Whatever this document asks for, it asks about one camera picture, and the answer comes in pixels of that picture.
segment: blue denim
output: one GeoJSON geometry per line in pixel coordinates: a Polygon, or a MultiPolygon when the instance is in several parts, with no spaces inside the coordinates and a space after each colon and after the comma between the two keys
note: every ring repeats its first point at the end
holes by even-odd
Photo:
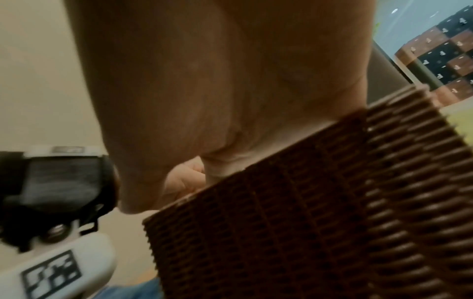
{"type": "Polygon", "coordinates": [[[106,287],[94,299],[164,299],[158,278],[130,287],[106,287]]]}

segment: skin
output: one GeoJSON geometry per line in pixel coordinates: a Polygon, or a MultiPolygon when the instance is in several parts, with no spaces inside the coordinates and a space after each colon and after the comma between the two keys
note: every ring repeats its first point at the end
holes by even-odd
{"type": "Polygon", "coordinates": [[[365,106],[375,0],[65,3],[126,213],[159,209],[365,106]],[[195,156],[205,178],[183,170],[195,156]]]}

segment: black device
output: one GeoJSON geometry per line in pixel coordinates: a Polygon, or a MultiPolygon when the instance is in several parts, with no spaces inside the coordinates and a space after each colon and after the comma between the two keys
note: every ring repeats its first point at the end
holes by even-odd
{"type": "Polygon", "coordinates": [[[93,224],[116,206],[113,165],[108,156],[87,154],[86,147],[48,147],[46,155],[0,152],[0,237],[20,252],[32,238],[55,243],[71,225],[93,224]]]}

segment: brown plastic basket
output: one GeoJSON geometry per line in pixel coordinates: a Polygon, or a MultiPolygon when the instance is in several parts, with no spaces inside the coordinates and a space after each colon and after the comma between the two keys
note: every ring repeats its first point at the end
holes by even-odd
{"type": "Polygon", "coordinates": [[[473,156],[409,87],[144,221],[168,299],[473,298],[473,156]]]}

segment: beige wall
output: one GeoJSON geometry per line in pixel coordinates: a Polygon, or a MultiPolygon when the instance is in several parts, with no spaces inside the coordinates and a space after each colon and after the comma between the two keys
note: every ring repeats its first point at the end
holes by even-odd
{"type": "MultiPolygon", "coordinates": [[[[1,0],[0,150],[32,144],[101,145],[101,138],[62,3],[1,0]]],[[[153,267],[143,217],[114,211],[100,220],[118,255],[113,283],[153,267]]],[[[28,257],[0,244],[0,271],[28,257]]]]}

